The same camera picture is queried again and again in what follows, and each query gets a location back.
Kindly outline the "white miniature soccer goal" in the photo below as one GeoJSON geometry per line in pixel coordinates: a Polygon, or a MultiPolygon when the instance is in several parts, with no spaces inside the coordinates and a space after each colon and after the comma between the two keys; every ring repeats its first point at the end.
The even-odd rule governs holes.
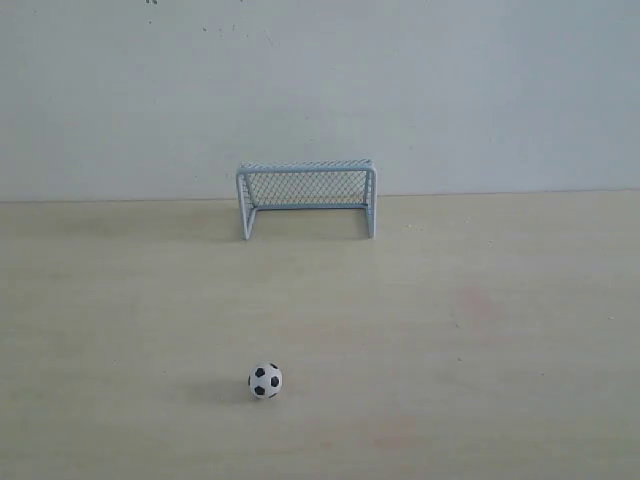
{"type": "Polygon", "coordinates": [[[378,174],[370,159],[243,163],[235,184],[246,240],[263,211],[360,210],[367,235],[376,235],[378,174]]]}

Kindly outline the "black and white mini ball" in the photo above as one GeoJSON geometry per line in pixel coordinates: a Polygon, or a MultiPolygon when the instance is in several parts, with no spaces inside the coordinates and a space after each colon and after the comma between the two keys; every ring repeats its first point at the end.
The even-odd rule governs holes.
{"type": "Polygon", "coordinates": [[[275,397],[280,393],[282,385],[282,371],[271,362],[256,365],[248,377],[249,391],[255,399],[259,400],[275,397]]]}

